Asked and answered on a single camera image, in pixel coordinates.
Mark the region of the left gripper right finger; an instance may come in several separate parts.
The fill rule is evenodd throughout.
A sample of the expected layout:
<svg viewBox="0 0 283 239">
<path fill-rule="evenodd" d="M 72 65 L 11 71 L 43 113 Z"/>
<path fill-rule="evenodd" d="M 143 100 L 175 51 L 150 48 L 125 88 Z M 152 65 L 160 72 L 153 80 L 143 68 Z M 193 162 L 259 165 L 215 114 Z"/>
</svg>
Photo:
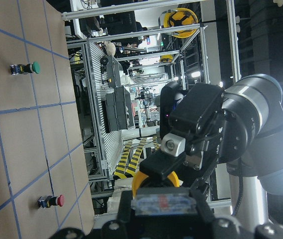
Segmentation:
<svg viewBox="0 0 283 239">
<path fill-rule="evenodd" d="M 199 190 L 190 190 L 189 194 L 195 200 L 198 221 L 202 224 L 194 233 L 199 239 L 283 239 L 283 225 L 265 223 L 250 232 L 233 219 L 216 218 Z"/>
</svg>

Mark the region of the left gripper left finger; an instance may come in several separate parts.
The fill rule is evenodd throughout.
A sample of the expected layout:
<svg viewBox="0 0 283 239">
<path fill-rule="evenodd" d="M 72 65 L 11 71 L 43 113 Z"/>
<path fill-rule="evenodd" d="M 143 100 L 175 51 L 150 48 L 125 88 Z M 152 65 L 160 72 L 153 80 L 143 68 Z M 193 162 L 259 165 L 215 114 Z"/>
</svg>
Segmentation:
<svg viewBox="0 0 283 239">
<path fill-rule="evenodd" d="M 55 232 L 50 239 L 135 239 L 132 226 L 132 191 L 121 194 L 119 208 L 115 220 L 104 223 L 101 229 L 92 229 L 85 234 L 78 228 L 63 228 Z"/>
</svg>

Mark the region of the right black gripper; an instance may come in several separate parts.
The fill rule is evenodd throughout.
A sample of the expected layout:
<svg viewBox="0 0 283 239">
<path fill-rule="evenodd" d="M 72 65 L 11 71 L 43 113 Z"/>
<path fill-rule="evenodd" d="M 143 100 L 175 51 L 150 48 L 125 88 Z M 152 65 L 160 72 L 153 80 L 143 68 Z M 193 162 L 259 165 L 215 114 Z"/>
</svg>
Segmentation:
<svg viewBox="0 0 283 239">
<path fill-rule="evenodd" d="M 160 95 L 161 148 L 139 171 L 164 180 L 174 170 L 210 173 L 218 162 L 238 159 L 253 139 L 253 105 L 236 92 L 197 83 L 183 90 L 177 82 Z"/>
</svg>

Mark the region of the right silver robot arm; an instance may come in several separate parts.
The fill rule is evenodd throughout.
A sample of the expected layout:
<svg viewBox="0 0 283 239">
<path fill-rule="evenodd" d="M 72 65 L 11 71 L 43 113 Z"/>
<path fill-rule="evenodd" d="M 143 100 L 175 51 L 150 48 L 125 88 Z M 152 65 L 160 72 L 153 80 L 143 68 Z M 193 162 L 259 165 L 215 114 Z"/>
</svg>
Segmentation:
<svg viewBox="0 0 283 239">
<path fill-rule="evenodd" d="M 238 189 L 233 211 L 245 229 L 268 222 L 268 194 L 283 195 L 283 92 L 265 74 L 228 89 L 197 83 L 175 106 L 164 105 L 160 149 L 140 164 L 156 183 L 175 172 L 198 189 L 224 163 Z"/>
</svg>

